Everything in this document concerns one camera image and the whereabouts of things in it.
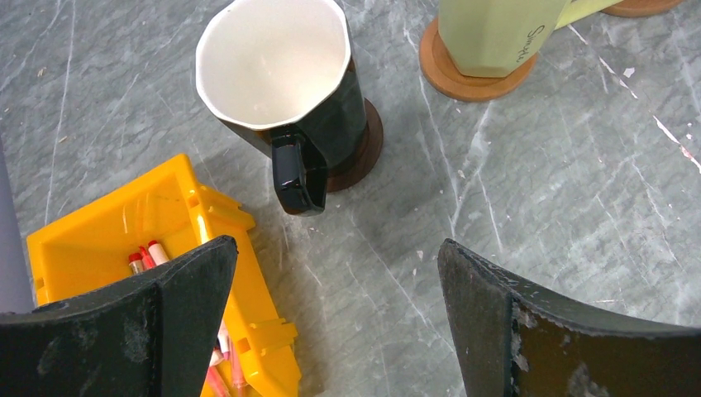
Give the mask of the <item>green mug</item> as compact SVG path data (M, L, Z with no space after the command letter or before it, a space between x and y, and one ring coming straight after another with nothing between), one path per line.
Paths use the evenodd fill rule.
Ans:
M555 30L614 1L443 0L438 31L466 76L502 78L525 64Z

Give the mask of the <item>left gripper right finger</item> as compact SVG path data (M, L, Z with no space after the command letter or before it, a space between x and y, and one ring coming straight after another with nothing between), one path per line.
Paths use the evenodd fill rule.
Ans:
M447 239L437 268L469 396L697 396L700 331L600 309Z

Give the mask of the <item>dark brown wooden coaster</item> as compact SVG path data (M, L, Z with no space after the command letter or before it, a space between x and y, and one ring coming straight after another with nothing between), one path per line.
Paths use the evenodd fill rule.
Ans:
M364 99L366 126L360 144L347 159L332 167L327 192L335 193L360 182L375 166L384 144L384 127L374 104Z

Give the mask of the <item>black mug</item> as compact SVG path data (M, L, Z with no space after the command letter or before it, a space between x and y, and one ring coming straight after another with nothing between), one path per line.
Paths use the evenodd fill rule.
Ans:
M360 144L367 120L351 35L333 1L235 1L196 48L199 97L268 156L283 210L325 208L327 179Z

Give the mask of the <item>light wooden coaster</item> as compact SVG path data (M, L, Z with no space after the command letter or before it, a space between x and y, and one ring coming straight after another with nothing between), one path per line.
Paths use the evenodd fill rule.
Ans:
M615 17L650 17L668 12L684 0L624 0L606 7L603 13Z
M455 67L438 31L438 18L423 33L418 58L424 77L440 93L462 102L486 102L511 93L536 65L538 55L503 78L466 76Z

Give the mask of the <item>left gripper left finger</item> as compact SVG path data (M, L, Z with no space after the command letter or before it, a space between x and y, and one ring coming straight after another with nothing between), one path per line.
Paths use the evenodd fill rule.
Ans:
M220 236L100 289L1 316L4 396L198 396L238 250Z

